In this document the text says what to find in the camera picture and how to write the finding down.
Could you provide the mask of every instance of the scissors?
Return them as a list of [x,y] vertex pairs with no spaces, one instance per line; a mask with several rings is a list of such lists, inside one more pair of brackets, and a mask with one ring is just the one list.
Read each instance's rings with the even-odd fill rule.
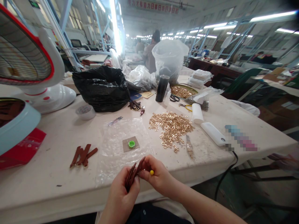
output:
[[170,96],[170,101],[172,101],[172,102],[178,102],[178,101],[180,101],[180,98],[178,98],[177,96],[175,96],[175,95],[173,95],[173,94],[171,94],[171,96]]
[[184,104],[179,104],[179,105],[185,107],[187,110],[189,110],[189,111],[192,112],[192,110],[190,110],[190,109],[187,108],[188,106],[192,107],[192,105],[184,105]]

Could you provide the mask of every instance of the red object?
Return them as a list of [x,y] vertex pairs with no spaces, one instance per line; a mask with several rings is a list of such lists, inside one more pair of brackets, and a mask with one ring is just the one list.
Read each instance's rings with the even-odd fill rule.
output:
[[0,170],[27,164],[40,148],[46,133],[35,128],[16,146],[0,156]]

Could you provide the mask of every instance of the wooden desk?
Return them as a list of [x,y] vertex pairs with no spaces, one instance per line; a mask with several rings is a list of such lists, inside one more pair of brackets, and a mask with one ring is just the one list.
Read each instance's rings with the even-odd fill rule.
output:
[[193,70],[201,69],[204,71],[211,72],[214,75],[214,77],[212,78],[212,81],[207,82],[205,86],[213,86],[213,87],[215,87],[216,82],[220,81],[220,79],[223,77],[236,79],[237,77],[239,77],[239,75],[242,74],[240,72],[231,70],[222,65],[201,61],[195,58],[191,59],[188,68],[191,68]]

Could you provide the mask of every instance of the workbench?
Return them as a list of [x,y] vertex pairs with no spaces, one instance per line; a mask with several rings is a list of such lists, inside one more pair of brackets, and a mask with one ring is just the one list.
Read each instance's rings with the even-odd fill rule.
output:
[[[189,76],[180,76],[179,83],[187,82]],[[159,138],[161,129],[148,129],[149,119],[157,111],[177,110],[191,120],[192,113],[178,102],[166,107],[155,101],[155,95],[141,99],[145,113],[141,116],[152,144],[153,155],[161,160],[170,173],[189,186],[201,183],[223,173],[235,157],[225,147],[218,147],[196,124],[188,133],[195,158],[192,160],[184,145],[175,154],[164,149]],[[101,151],[103,124],[117,117],[140,118],[140,113],[124,106],[110,113],[97,113],[89,121],[79,120],[75,110],[85,105],[82,96],[59,111],[43,115],[39,129],[47,133],[41,147],[32,160],[20,167],[0,172],[0,220],[2,224],[38,224],[81,214],[97,212],[105,206],[111,182],[96,187],[97,166]],[[225,125],[237,125],[257,144],[257,152],[243,151],[236,141],[226,137],[239,157],[237,166],[251,158],[263,158],[273,152],[293,150],[297,142],[271,125],[240,108],[230,100],[218,95],[210,98],[209,111],[203,111],[205,122],[211,122],[221,133]],[[77,146],[91,144],[99,151],[88,161],[88,168],[69,169]],[[140,193],[136,203],[161,197],[151,185],[140,181]]]
[[214,75],[214,77],[212,81],[207,82],[205,86],[213,86],[213,87],[215,87],[215,84],[218,81],[220,81],[221,78],[229,77],[229,78],[236,79],[242,74],[241,72],[229,69],[229,67],[218,65],[216,63],[202,61],[195,58],[191,58],[188,68],[191,68],[193,70],[201,69],[204,71],[211,72],[212,75]]

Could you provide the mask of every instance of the electric fan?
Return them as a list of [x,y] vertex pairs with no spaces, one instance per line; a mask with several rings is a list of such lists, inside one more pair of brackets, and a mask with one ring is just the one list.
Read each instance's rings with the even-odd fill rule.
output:
[[35,37],[0,4],[0,84],[21,89],[13,97],[26,101],[41,114],[71,104],[76,93],[59,84],[64,64],[54,43],[41,28]]

